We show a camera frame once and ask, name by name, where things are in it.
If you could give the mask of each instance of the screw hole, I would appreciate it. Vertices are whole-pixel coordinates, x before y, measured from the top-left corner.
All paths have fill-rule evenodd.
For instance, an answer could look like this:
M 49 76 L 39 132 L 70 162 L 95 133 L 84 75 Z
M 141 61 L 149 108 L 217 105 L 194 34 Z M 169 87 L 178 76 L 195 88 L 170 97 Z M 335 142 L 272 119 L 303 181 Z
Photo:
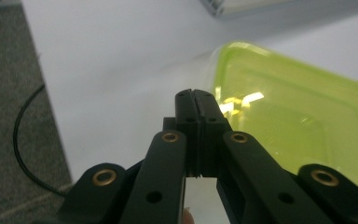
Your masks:
M 179 135 L 176 133 L 165 133 L 162 135 L 162 139 L 166 142 L 176 142 L 179 139 Z
M 278 195 L 278 198 L 281 200 L 281 202 L 283 203 L 294 203 L 295 199 L 293 198 L 292 195 L 288 194 L 288 193 L 280 193 Z
M 234 133 L 231 135 L 231 140 L 238 143 L 245 143 L 248 141 L 248 137 L 242 133 Z
M 146 199 L 150 203 L 159 203 L 162 200 L 162 194 L 159 191 L 151 191 L 146 195 Z
M 323 170 L 314 170 L 310 175 L 314 180 L 328 187 L 335 187 L 339 184 L 338 178 Z
M 114 170 L 103 169 L 98 171 L 92 177 L 92 183 L 95 186 L 105 186 L 111 184 L 116 180 L 117 174 Z

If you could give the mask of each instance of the green plastic container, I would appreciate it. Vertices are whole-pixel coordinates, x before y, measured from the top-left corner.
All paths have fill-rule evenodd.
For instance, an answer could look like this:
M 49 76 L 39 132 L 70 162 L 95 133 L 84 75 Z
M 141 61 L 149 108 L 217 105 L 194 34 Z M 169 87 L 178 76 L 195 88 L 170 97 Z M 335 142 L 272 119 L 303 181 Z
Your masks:
M 358 185 L 357 81 L 233 42 L 220 49 L 214 95 L 284 169 L 319 163 Z

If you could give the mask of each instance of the finger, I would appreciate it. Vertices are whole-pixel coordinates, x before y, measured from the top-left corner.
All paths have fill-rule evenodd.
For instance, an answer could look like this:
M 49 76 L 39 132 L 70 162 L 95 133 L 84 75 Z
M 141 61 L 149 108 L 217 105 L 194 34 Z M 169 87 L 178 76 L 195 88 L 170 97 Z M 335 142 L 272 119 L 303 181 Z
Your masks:
M 183 210 L 183 224 L 194 224 L 194 218 L 191 215 L 189 208 Z

